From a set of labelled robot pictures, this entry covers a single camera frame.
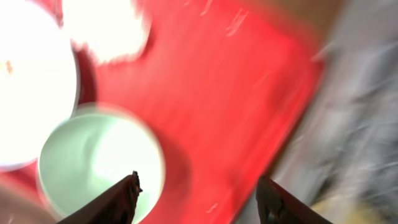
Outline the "yellow cup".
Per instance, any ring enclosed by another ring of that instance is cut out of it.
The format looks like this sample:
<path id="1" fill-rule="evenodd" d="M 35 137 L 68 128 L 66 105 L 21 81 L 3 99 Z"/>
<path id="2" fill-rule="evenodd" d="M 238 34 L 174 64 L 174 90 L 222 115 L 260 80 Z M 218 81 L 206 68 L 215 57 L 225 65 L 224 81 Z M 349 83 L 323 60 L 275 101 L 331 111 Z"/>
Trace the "yellow cup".
<path id="1" fill-rule="evenodd" d="M 370 205 L 334 196 L 320 200 L 311 209 L 334 224 L 386 224 Z"/>

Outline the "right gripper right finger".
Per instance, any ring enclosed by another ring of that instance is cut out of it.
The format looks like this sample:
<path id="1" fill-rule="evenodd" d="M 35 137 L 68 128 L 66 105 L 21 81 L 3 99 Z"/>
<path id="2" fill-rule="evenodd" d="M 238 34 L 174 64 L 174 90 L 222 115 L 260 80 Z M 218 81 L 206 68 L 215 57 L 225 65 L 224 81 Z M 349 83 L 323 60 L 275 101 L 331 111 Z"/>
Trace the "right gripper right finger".
<path id="1" fill-rule="evenodd" d="M 331 224 L 266 175 L 256 187 L 261 224 Z"/>

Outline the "white tissue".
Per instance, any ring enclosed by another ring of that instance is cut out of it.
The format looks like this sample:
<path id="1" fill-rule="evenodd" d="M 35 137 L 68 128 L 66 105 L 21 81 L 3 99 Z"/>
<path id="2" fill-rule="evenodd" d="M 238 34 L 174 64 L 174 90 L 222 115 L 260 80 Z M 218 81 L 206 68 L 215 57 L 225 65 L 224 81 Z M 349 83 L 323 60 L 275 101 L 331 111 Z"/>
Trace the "white tissue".
<path id="1" fill-rule="evenodd" d="M 152 18 L 144 1 L 64 0 L 62 30 L 98 65 L 137 60 L 149 40 Z"/>

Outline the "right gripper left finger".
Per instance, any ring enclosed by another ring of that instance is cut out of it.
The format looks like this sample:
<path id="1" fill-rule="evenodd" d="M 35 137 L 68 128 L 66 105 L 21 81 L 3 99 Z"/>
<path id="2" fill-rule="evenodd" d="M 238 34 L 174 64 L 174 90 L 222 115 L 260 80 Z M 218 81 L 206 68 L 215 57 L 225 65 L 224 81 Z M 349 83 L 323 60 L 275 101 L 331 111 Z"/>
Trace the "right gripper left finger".
<path id="1" fill-rule="evenodd" d="M 131 224 L 141 192 L 138 173 L 133 171 L 57 224 Z"/>

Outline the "light blue plate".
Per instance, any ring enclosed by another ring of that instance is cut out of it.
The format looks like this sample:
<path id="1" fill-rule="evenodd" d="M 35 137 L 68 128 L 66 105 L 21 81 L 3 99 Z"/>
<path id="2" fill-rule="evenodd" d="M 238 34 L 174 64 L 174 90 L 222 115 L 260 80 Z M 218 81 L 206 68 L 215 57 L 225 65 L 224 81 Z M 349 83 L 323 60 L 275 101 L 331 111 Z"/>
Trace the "light blue plate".
<path id="1" fill-rule="evenodd" d="M 77 104 L 68 38 L 33 1 L 1 1 L 1 170 L 34 162 Z"/>

